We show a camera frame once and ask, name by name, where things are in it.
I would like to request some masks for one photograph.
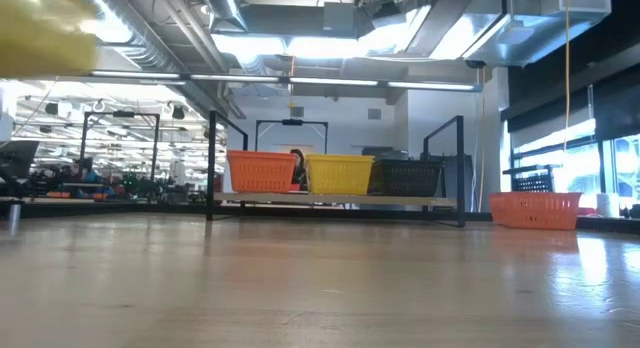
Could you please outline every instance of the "person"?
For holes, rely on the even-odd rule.
[[[293,170],[293,178],[291,184],[300,184],[300,190],[307,190],[307,171],[304,167],[304,155],[300,149],[292,149],[291,154],[296,157],[296,165]]]

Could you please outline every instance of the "vent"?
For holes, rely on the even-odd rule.
[[[291,118],[304,118],[304,107],[291,107]]]
[[[369,109],[369,120],[381,120],[381,119],[382,119],[381,109]]]

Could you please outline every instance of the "orange plastic basket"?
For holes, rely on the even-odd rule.
[[[582,193],[508,192],[489,195],[493,221],[509,228],[576,229]]]
[[[231,187],[238,193],[287,193],[296,158],[289,153],[229,151]]]

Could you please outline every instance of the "wooden shelf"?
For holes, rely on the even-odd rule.
[[[329,194],[281,194],[281,193],[220,193],[214,200],[235,200],[245,202],[291,202],[291,203],[355,203],[355,204],[393,204],[418,206],[456,207],[456,200],[436,197],[390,197],[390,196],[351,196]]]

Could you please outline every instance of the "floor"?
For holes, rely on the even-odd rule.
[[[0,231],[0,346],[631,347],[640,240],[120,214]]]

